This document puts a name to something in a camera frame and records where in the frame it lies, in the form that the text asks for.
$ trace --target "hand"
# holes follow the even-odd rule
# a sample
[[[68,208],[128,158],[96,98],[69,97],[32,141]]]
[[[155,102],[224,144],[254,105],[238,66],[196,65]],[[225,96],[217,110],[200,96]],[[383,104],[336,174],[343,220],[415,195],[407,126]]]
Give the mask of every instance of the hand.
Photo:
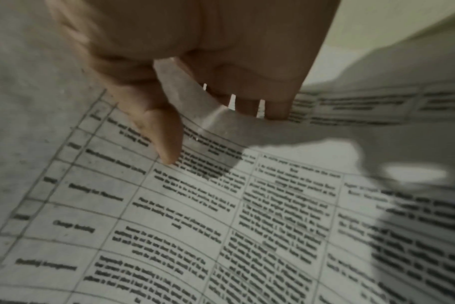
[[[178,64],[227,105],[285,119],[339,0],[47,0],[75,49],[164,163],[181,153],[183,126],[153,69]]]

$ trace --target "gray surface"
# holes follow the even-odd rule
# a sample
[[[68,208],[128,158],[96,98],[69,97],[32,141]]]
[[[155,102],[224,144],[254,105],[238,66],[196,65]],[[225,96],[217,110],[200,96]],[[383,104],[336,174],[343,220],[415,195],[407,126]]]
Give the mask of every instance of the gray surface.
[[[0,224],[103,91],[41,0],[0,0]]]

